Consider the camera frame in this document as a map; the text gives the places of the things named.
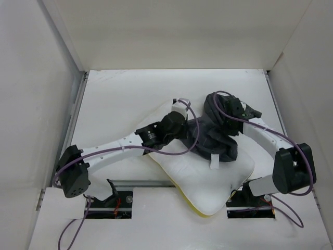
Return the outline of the white pillow yellow edge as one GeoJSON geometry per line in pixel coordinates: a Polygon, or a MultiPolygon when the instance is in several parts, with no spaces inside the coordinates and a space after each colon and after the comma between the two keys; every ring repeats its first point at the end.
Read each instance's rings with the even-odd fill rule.
{"type": "Polygon", "coordinates": [[[180,140],[173,140],[162,150],[166,155],[150,153],[145,157],[168,176],[193,211],[211,217],[220,211],[232,191],[238,189],[253,173],[254,160],[242,149],[232,162],[220,162],[211,168],[211,161],[188,152],[180,140]]]}

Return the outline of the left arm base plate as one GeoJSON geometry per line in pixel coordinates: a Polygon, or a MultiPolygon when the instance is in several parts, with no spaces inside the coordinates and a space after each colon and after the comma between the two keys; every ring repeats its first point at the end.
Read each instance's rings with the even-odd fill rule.
{"type": "Polygon", "coordinates": [[[120,186],[107,179],[109,189],[112,193],[104,200],[95,197],[91,199],[90,209],[86,203],[85,211],[88,211],[87,219],[131,219],[133,205],[133,188],[120,186]]]}

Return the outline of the dark grey checked pillowcase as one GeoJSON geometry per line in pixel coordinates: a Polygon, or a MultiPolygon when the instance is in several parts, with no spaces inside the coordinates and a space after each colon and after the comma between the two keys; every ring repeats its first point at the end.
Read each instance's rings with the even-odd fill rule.
{"type": "Polygon", "coordinates": [[[223,114],[242,120],[262,116],[261,112],[231,94],[224,96],[211,93],[206,96],[202,115],[188,121],[187,138],[181,139],[181,142],[204,159],[210,160],[212,155],[219,155],[220,162],[235,161],[238,144],[234,136],[228,136],[222,131],[223,114]]]}

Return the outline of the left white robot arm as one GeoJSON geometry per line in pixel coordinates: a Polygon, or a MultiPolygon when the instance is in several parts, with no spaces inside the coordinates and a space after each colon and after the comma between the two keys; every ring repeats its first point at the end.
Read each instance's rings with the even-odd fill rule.
{"type": "Polygon", "coordinates": [[[85,194],[92,187],[89,176],[109,165],[131,157],[163,152],[162,148],[186,134],[187,112],[171,111],[161,121],[137,129],[130,135],[94,148],[67,147],[54,176],[66,198],[85,194]]]}

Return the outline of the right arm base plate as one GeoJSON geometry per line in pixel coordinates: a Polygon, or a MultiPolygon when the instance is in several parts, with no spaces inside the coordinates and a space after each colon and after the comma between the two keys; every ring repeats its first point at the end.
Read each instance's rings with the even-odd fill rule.
{"type": "Polygon", "coordinates": [[[226,203],[228,219],[275,219],[272,208],[272,198],[268,194],[254,196],[245,182],[238,190],[232,191],[231,198],[226,203]]]}

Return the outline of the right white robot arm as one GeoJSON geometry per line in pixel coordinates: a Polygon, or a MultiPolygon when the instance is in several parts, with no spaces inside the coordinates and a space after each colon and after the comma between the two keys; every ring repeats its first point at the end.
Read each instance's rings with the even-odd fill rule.
{"type": "Polygon", "coordinates": [[[272,174],[246,183],[248,188],[241,193],[245,204],[253,205],[266,194],[305,196],[312,191],[316,172],[309,145],[298,144],[271,129],[262,119],[261,112],[227,92],[214,93],[213,102],[223,116],[223,126],[228,132],[251,138],[274,160],[272,174]]]}

